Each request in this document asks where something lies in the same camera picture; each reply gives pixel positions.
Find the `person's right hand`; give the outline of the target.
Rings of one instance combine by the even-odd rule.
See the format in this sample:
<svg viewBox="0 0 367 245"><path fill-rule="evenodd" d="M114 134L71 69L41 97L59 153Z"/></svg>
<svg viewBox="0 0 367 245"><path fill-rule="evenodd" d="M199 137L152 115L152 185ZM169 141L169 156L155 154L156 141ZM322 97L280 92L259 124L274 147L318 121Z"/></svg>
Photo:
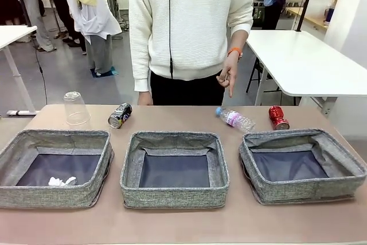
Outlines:
<svg viewBox="0 0 367 245"><path fill-rule="evenodd" d="M138 93L138 105L140 106L152 106L153 99L149 91Z"/></svg>

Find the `person's left hand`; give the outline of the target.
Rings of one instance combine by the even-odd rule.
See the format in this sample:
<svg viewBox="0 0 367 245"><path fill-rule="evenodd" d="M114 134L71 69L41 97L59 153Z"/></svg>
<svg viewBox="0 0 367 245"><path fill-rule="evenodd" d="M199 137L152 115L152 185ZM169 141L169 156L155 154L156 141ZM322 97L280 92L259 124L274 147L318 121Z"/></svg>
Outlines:
<svg viewBox="0 0 367 245"><path fill-rule="evenodd" d="M229 89L230 98L233 96L235 89L238 61L239 53L237 51L231 52L223 63L220 75L216 77L222 87Z"/></svg>

